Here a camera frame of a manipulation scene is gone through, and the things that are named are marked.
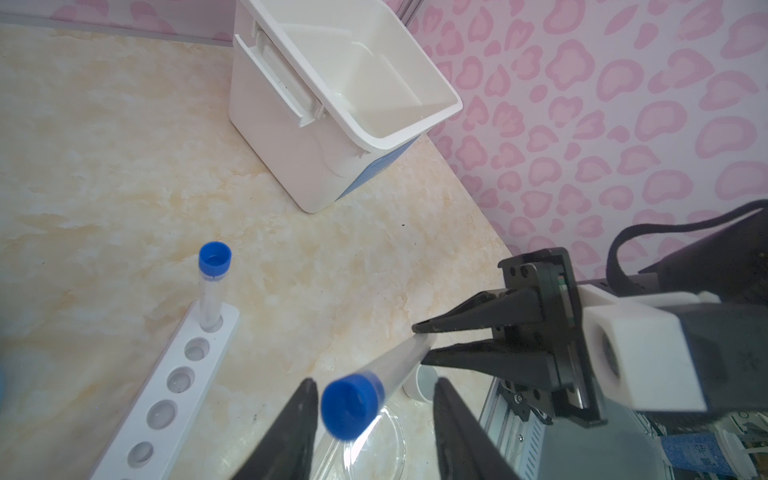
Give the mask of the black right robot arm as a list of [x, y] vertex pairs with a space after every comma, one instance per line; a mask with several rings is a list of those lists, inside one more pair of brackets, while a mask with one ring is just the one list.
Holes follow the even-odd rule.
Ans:
[[581, 281], [574, 248], [503, 259], [503, 285], [416, 323], [489, 330], [425, 363], [495, 378], [526, 414], [603, 426], [606, 403], [694, 427], [767, 407], [767, 203], [683, 224], [634, 224], [604, 276]]

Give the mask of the blue-capped test tube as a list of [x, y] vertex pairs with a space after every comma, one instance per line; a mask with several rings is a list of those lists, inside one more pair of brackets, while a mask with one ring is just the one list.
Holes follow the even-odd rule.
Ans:
[[218, 329], [224, 297], [224, 280], [230, 270], [231, 261], [232, 251], [223, 242], [208, 242], [199, 250], [200, 325], [206, 332]]
[[436, 341], [435, 334], [414, 334], [324, 389], [320, 414], [327, 432], [342, 441], [360, 437], [388, 399], [401, 388]]

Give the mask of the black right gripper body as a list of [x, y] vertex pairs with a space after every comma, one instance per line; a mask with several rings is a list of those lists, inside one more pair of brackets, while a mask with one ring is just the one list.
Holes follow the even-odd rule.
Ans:
[[522, 353], [538, 354], [550, 365], [500, 381], [513, 412], [545, 424], [560, 418], [583, 428], [606, 423], [602, 393], [594, 379], [582, 330], [582, 302], [571, 259], [562, 247], [517, 255], [499, 262], [505, 287], [532, 293], [538, 305], [513, 315], [497, 337]]

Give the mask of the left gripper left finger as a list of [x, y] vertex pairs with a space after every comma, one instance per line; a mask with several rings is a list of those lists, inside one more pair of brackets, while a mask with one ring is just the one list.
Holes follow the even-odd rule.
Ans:
[[318, 405], [316, 382], [302, 380], [233, 479], [309, 479]]

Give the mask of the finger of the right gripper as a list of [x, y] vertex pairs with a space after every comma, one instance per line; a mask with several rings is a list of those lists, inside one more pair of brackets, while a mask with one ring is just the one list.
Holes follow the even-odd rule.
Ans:
[[555, 390], [552, 355], [518, 351], [496, 339], [431, 349], [422, 364], [476, 371], [531, 389]]
[[511, 327], [541, 322], [541, 300], [535, 288], [481, 291], [442, 315], [416, 323], [413, 333], [446, 333]]

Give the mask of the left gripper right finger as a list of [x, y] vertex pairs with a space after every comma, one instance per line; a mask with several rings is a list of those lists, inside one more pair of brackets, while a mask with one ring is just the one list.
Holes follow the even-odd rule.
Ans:
[[433, 421], [441, 479], [519, 479], [447, 378], [435, 386]]

